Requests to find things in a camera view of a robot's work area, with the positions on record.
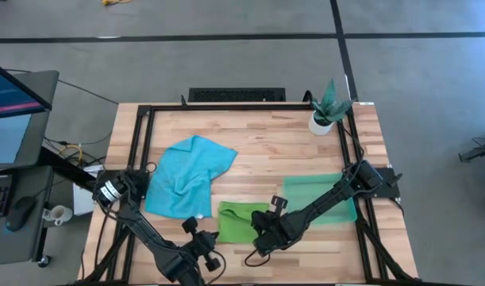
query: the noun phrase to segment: monitor screen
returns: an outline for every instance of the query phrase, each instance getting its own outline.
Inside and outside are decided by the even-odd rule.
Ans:
[[[0,118],[44,111],[48,104],[0,68]]]

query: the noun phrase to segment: green cloth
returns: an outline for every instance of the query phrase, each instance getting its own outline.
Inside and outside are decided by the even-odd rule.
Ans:
[[[315,176],[291,176],[284,178],[283,194],[288,200],[287,212],[299,211],[325,194],[341,179],[343,174]],[[347,199],[313,220],[312,225],[355,222],[356,211],[353,199]]]
[[[267,211],[268,203],[220,202],[217,209],[218,242],[252,243],[258,236],[251,226],[253,211]]]

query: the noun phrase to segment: wooden tabletop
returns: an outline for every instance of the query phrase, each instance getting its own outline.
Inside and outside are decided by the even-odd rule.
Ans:
[[[108,169],[126,167],[138,104],[120,104],[106,157]],[[376,167],[388,165],[387,151],[379,127],[375,106],[353,106],[360,143],[365,159]],[[307,128],[311,111],[158,111],[152,131],[149,161],[159,162],[167,147],[200,135],[238,151],[227,173],[212,183],[212,214],[198,222],[199,230],[217,230],[217,206],[221,201],[270,202],[282,193],[283,178],[340,172],[344,167],[336,128],[326,136],[315,136]],[[352,151],[352,141],[348,138]],[[411,276],[417,275],[401,211],[388,199],[374,199],[375,213],[383,244]],[[183,220],[160,217],[144,211],[145,218],[164,236],[178,245],[191,239],[181,227]],[[84,253],[86,273],[92,271],[94,252],[104,215],[96,207]],[[115,223],[110,221],[102,237],[100,257],[108,250]],[[373,276],[378,276],[375,254],[368,243]],[[303,239],[286,251],[275,251],[265,266],[249,268],[244,258],[252,245],[216,245],[227,260],[225,274],[218,283],[335,283],[364,282],[355,223],[312,226]],[[119,254],[116,278],[121,276],[124,247]],[[260,261],[258,257],[250,263]],[[210,280],[219,273],[208,272],[200,259],[202,275]],[[154,264],[153,256],[137,239],[130,284],[168,283]]]

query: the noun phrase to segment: caster wheel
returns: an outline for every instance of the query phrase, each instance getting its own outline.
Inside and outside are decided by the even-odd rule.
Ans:
[[[50,264],[50,262],[52,262],[52,258],[48,255],[43,255],[41,260],[37,262],[37,266],[39,266],[40,268],[45,268]]]

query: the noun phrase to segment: potted plant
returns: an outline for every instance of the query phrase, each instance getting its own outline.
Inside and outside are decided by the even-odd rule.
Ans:
[[[309,120],[309,130],[316,135],[325,135],[332,128],[332,124],[341,120],[345,112],[352,107],[351,100],[336,100],[336,88],[333,79],[330,80],[325,95],[318,103],[318,100],[312,99],[314,112]]]

